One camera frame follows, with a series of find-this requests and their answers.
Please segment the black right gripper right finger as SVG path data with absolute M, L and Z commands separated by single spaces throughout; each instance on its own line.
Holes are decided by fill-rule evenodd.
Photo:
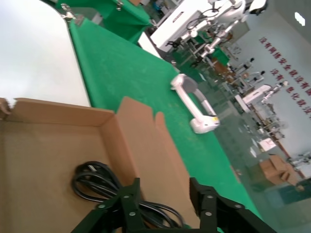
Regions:
M 190 200 L 200 219 L 191 233 L 274 233 L 275 230 L 241 203 L 221 196 L 214 187 L 190 178 Z

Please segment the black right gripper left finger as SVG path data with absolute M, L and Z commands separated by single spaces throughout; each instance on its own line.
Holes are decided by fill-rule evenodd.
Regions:
M 140 180 L 121 188 L 113 198 L 98 204 L 72 230 L 74 233 L 146 233 L 147 227 L 139 210 Z

